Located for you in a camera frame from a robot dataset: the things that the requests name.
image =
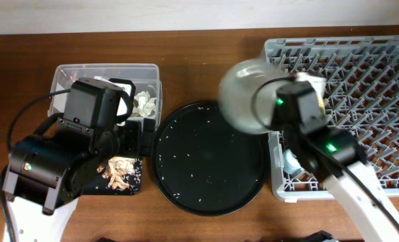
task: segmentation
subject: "green led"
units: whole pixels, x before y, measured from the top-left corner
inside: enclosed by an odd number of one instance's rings
[[[326,145],[326,148],[328,149],[329,152],[335,152],[337,151],[337,148],[335,148],[335,146],[331,143]]]
[[[283,100],[282,99],[280,99],[280,98],[277,98],[276,100],[275,100],[275,103],[277,103],[277,105],[281,105],[281,104],[283,104]]]

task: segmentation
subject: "wooden table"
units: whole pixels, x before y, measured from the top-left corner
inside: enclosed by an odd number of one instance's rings
[[[58,65],[157,64],[163,83],[164,119],[185,104],[216,99],[225,72],[259,55],[266,39],[395,34],[399,34],[399,26],[0,36],[0,172],[7,164],[9,123],[27,102],[50,91]],[[19,121],[14,141],[45,119],[49,103],[36,105]],[[392,201],[399,211],[399,198]],[[3,227],[0,207],[0,241]],[[159,192],[146,162],[138,195],[81,197],[62,240],[280,241],[319,230],[341,240],[360,239],[336,201],[288,204],[273,196],[270,182],[250,204],[232,214],[189,214]]]

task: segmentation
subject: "black cable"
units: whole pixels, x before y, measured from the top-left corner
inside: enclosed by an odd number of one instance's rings
[[[258,112],[256,110],[256,99],[257,99],[258,93],[262,90],[262,88],[264,88],[266,85],[268,85],[270,83],[275,83],[276,81],[293,81],[293,80],[294,80],[293,77],[281,77],[281,78],[272,79],[272,80],[264,82],[264,84],[259,86],[258,89],[256,89],[256,91],[253,93],[252,99],[251,99],[251,110],[252,110],[253,117],[255,117],[256,121],[260,125],[262,125],[264,128],[266,128],[267,130],[271,130],[271,125],[264,124],[264,122],[262,122],[262,120],[259,118]]]
[[[7,132],[7,150],[10,152],[11,151],[11,133],[13,132],[13,128],[17,122],[17,120],[24,114],[24,112],[26,110],[28,110],[31,106],[33,106],[34,104],[38,103],[39,101],[42,101],[46,98],[49,97],[53,97],[54,95],[58,95],[58,94],[62,94],[62,93],[68,93],[70,91],[70,89],[65,89],[62,91],[55,91],[52,93],[49,93],[47,95],[43,95],[35,100],[33,100],[32,102],[28,103],[24,108],[22,108],[22,110],[20,110],[19,113],[17,113],[17,115],[14,117],[13,121],[10,124],[9,127],[9,131]]]
[[[3,172],[1,172],[0,175],[0,203],[1,206],[3,207],[3,214],[5,218],[5,223],[7,224],[7,231],[9,233],[10,241],[14,242],[15,234],[14,234],[13,224],[11,221],[9,208],[7,206],[7,198],[5,197],[5,192],[3,191],[4,179],[6,173],[7,173],[7,165],[4,167],[4,170]]]
[[[306,135],[303,135],[304,140],[317,152],[324,155],[327,159],[333,162],[335,165],[338,165],[340,169],[342,169],[347,175],[349,175],[353,181],[367,194],[368,198],[373,201],[373,203],[380,209],[383,214],[389,219],[389,221],[394,225],[396,230],[399,232],[399,223],[398,221],[390,214],[390,212],[385,208],[381,201],[379,201],[374,194],[364,185],[364,183],[355,175],[349,168],[345,167],[343,164],[339,163],[332,155],[325,153],[322,149],[317,147]]]

